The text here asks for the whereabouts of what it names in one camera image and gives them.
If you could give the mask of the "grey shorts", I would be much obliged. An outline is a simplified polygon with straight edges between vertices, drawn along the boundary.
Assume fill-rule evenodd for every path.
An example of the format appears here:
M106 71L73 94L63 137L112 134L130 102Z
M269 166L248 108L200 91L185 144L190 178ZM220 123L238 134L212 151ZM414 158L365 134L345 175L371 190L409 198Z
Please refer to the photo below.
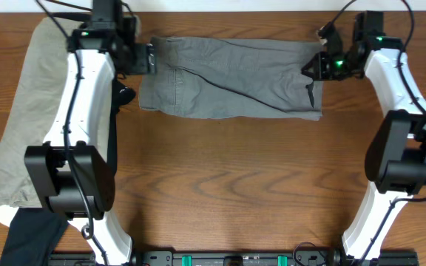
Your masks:
M322 116L322 86L301 73L317 42L153 37L156 73L143 77L139 106L196 119Z

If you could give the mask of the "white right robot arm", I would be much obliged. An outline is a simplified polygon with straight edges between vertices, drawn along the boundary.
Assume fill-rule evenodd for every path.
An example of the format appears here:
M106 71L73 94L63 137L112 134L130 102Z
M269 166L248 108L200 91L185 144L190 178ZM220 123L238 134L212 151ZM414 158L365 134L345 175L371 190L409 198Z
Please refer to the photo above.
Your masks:
M426 202L426 100L408 67L406 43L384 32L384 15L356 15L352 45L344 51L334 22L317 35L324 50L305 66L313 81L367 78L383 121L365 155L368 184L342 247L328 253L327 265L417 265L414 251L383 251L382 243L409 202Z

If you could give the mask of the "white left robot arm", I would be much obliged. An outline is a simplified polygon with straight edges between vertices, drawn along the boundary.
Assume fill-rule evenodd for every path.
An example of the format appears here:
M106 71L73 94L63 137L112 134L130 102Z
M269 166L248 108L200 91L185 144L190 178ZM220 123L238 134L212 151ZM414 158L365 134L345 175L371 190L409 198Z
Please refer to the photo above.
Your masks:
M68 69L58 111L42 143L27 147L24 164L41 206L80 231L94 265L140 265L112 208L116 116L135 98L122 80L155 73L155 47L136 41L139 18L121 0L94 1L72 19L79 26L64 36Z

